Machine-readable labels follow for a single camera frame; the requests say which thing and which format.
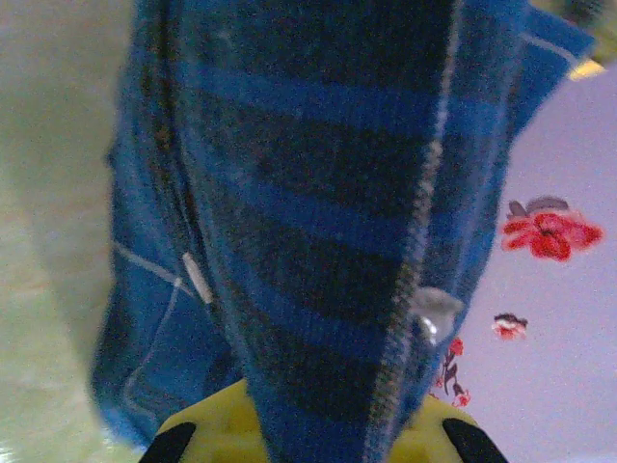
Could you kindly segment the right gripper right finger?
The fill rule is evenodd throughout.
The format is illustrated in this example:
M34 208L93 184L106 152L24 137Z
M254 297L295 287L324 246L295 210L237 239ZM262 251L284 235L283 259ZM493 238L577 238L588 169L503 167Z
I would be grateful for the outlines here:
M390 463L507 463L467 413L428 395L395 440Z

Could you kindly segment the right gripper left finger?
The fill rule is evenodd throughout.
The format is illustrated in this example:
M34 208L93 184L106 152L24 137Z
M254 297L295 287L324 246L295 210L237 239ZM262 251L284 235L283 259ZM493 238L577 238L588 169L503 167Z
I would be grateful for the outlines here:
M245 380L170 416L140 458L142 463L268 460Z

